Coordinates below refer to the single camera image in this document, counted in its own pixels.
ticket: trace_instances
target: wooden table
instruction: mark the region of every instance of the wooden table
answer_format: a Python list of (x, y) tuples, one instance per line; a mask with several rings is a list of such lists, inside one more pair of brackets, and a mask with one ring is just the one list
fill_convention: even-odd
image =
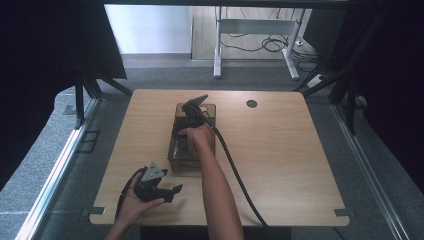
[[(294, 92), (209, 90), (136, 90), (128, 106), (94, 207), (94, 224), (112, 224), (120, 191), (138, 169), (156, 161), (170, 169), (167, 159), (178, 103), (208, 94), (204, 103), (216, 105), (216, 125), (258, 211), (270, 226), (345, 226), (348, 216), (328, 165), (305, 100)], [(255, 100), (257, 107), (246, 102)], [(244, 226), (258, 226), (234, 177), (225, 153), (217, 159), (231, 185)], [(141, 225), (206, 225), (200, 173), (169, 171), (159, 184), (184, 184), (171, 204), (148, 211)]]

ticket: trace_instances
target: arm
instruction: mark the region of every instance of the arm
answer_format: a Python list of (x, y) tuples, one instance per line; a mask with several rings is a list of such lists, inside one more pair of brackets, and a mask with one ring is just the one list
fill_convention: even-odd
[(156, 207), (164, 203), (164, 199), (155, 199), (150, 202), (141, 201), (134, 193), (134, 186), (138, 179), (140, 179), (141, 173), (136, 175), (130, 185), (130, 188), (125, 195), (125, 199), (122, 203), (121, 210), (119, 211), (118, 218), (112, 225), (107, 240), (120, 240), (125, 238), (125, 234), (130, 227), (141, 218), (144, 212), (150, 208)]
[(202, 170), (203, 203), (208, 222), (209, 238), (244, 239), (230, 185), (210, 147), (215, 135), (208, 125), (187, 128), (179, 132), (187, 135), (200, 156)]

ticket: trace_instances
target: white wall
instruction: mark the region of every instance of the white wall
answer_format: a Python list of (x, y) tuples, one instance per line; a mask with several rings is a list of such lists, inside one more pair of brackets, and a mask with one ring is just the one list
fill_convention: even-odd
[(190, 53), (191, 7), (105, 5), (121, 54)]

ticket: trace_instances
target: white desk frame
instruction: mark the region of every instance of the white desk frame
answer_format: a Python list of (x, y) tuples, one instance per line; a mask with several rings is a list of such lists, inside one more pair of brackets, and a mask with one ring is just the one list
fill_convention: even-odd
[(273, 34), (288, 35), (289, 45), (287, 49), (283, 49), (284, 60), (290, 71), (293, 80), (299, 79), (296, 67), (291, 59), (294, 43), (299, 34), (302, 25), (305, 9), (301, 9), (295, 21), (292, 20), (256, 20), (256, 19), (222, 19), (222, 7), (218, 7), (217, 23), (216, 23), (216, 46), (214, 55), (213, 76), (221, 77), (221, 34)]

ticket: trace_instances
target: person's left hand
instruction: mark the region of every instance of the person's left hand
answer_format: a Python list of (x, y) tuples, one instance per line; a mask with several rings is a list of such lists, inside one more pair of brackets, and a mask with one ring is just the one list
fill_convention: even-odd
[(141, 218), (144, 212), (165, 202), (163, 198), (155, 199), (150, 202), (143, 202), (135, 195), (134, 186), (141, 175), (141, 173), (138, 173), (131, 182), (115, 222), (123, 224), (124, 227), (131, 227), (131, 225)]

